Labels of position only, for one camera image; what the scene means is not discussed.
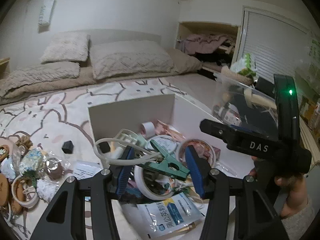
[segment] coiled white cable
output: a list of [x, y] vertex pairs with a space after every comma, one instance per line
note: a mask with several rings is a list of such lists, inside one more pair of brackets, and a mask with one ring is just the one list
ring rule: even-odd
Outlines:
[[[109, 158], [107, 156], [103, 156], [103, 155], [101, 155], [99, 153], [97, 146], [98, 146], [98, 144], [100, 144], [102, 142], [118, 142], [118, 143], [120, 143], [122, 145], [131, 146], [131, 147], [135, 148], [138, 151], [141, 151], [141, 152], [144, 152], [144, 153], [148, 154], [149, 156], [145, 156], [145, 157], [141, 157], [139, 159], [133, 159], [133, 160], [112, 159], [112, 158]], [[126, 142], [126, 141], [123, 141], [123, 140], [119, 140], [119, 139], [116, 139], [116, 138], [102, 138], [102, 139], [99, 139], [98, 141], [96, 141], [94, 143], [93, 151], [94, 151], [95, 155], [99, 159], [107, 161], [111, 165], [119, 165], [119, 166], [130, 166], [130, 165], [137, 165], [137, 164], [142, 164], [142, 163], [146, 163], [146, 162], [151, 162], [151, 161], [156, 160], [157, 156], [161, 155], [160, 152], [152, 153], [152, 152], [149, 152], [146, 149], [143, 149], [143, 148], [141, 148], [141, 147], [139, 147], [139, 146], [137, 146], [135, 144], [132, 144], [132, 143], [129, 143], [129, 142]]]

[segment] open storage box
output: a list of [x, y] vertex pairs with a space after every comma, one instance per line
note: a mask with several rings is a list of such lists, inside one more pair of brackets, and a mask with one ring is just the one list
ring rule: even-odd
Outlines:
[[148, 121], [156, 123], [160, 120], [172, 125], [187, 139], [202, 139], [219, 148], [221, 150], [219, 161], [232, 168], [238, 178], [243, 178], [253, 168], [250, 156], [228, 150], [221, 139], [200, 131], [199, 124], [203, 119], [220, 121], [176, 94], [91, 106], [89, 118], [95, 141], [101, 138], [113, 138], [121, 129], [139, 133], [141, 123]]

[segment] cushion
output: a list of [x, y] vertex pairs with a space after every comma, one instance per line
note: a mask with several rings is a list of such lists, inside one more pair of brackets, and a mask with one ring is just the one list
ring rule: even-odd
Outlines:
[[201, 68], [201, 62], [195, 57], [189, 56], [178, 49], [166, 49], [166, 51], [172, 58], [179, 74], [196, 72]]
[[54, 81], [64, 78], [77, 78], [80, 67], [75, 62], [52, 62], [37, 66], [17, 69], [9, 74], [0, 86], [0, 97], [7, 92], [25, 85], [46, 81]]
[[55, 61], [86, 61], [90, 35], [87, 33], [65, 32], [53, 36], [45, 49], [41, 63]]
[[90, 49], [93, 77], [102, 79], [138, 72], [170, 72], [173, 62], [154, 41], [117, 41]]

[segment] headboard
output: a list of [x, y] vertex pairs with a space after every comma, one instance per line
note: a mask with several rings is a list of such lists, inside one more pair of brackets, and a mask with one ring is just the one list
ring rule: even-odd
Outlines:
[[[126, 30], [112, 30], [112, 29], [89, 29], [89, 30], [76, 30], [72, 32], [85, 32], [90, 34], [90, 46], [103, 44], [115, 41], [155, 41], [161, 43], [161, 36], [150, 33], [126, 31]], [[39, 58], [42, 56], [45, 48], [49, 45], [52, 36], [55, 33], [41, 33], [38, 38], [30, 41], [28, 46], [23, 46], [20, 50], [18, 67], [22, 68], [30, 65], [40, 64]]]

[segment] green clothespin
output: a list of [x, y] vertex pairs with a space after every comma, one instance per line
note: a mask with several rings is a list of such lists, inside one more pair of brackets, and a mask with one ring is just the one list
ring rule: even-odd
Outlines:
[[139, 164], [138, 166], [151, 170], [158, 171], [160, 174], [164, 174], [173, 179], [179, 179], [185, 181], [190, 171], [172, 157], [163, 147], [161, 147], [155, 140], [150, 141], [151, 146], [158, 150], [164, 157], [160, 163], [147, 162], [145, 164]]

